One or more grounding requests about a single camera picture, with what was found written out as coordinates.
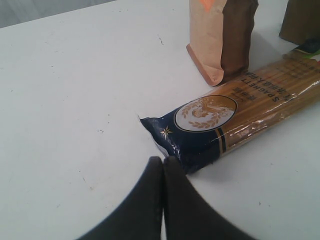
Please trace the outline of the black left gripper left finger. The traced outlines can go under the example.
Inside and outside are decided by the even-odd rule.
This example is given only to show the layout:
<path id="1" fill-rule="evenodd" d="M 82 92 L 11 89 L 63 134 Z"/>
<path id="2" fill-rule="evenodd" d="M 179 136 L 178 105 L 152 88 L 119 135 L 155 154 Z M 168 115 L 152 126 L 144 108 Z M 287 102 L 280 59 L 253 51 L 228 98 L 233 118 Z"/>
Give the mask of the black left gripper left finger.
<path id="1" fill-rule="evenodd" d="M 163 162 L 148 163 L 134 188 L 102 222 L 80 240 L 160 240 L 163 218 Z"/>

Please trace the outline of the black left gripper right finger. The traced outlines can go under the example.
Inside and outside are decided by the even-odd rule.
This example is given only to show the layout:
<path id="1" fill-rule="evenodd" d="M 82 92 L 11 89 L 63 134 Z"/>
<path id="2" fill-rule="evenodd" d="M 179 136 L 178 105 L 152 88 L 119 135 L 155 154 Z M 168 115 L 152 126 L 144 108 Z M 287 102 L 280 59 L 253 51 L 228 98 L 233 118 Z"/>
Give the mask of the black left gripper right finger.
<path id="1" fill-rule="evenodd" d="M 164 219 L 168 240 L 248 240 L 195 190 L 175 157 L 163 161 Z"/>

